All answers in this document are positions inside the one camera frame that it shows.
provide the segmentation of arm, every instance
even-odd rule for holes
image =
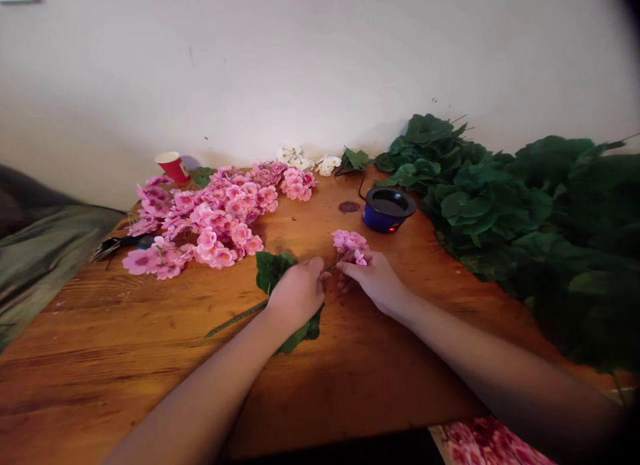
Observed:
[[[263,312],[170,393],[105,464],[199,464],[215,457],[267,360],[320,308],[324,263],[287,270]]]
[[[622,409],[540,357],[483,332],[407,290],[383,254],[365,255],[367,267],[338,265],[360,283],[385,314],[437,353],[498,419],[558,460],[575,461],[606,445]]]

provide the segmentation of white wall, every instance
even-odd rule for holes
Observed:
[[[214,167],[285,142],[378,152],[413,113],[467,113],[495,150],[611,141],[640,131],[636,58],[615,0],[3,6],[0,160],[129,207],[162,151]]]

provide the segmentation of wood grain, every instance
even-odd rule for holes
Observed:
[[[358,231],[416,294],[599,390],[614,389],[611,377],[562,358],[525,306],[442,250],[422,213],[396,234],[380,235],[363,225],[361,211],[339,211],[342,201],[359,202],[359,182],[320,177],[308,202],[281,197],[279,209],[255,224],[266,250],[287,250],[299,260],[320,255],[329,265],[336,258],[329,234]],[[121,265],[125,253],[108,270],[105,263],[85,265],[0,357],[2,463],[100,463],[247,320],[210,339],[205,334],[265,298],[255,285],[254,257],[225,270],[192,262],[159,282],[129,275]],[[433,352],[361,291],[338,296],[329,280],[326,304],[319,339],[272,358],[257,379],[229,439],[233,458],[485,413]]]

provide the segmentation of forearm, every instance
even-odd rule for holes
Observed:
[[[419,298],[396,317],[451,366],[514,432],[554,457],[598,447],[622,410],[540,357],[479,330]]]
[[[261,312],[172,391],[105,463],[191,465],[216,456],[258,373],[289,335],[269,308]]]

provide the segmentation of olive green cloth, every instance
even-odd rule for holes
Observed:
[[[0,353],[56,296],[123,217],[88,205],[27,210],[31,225],[0,240]]]

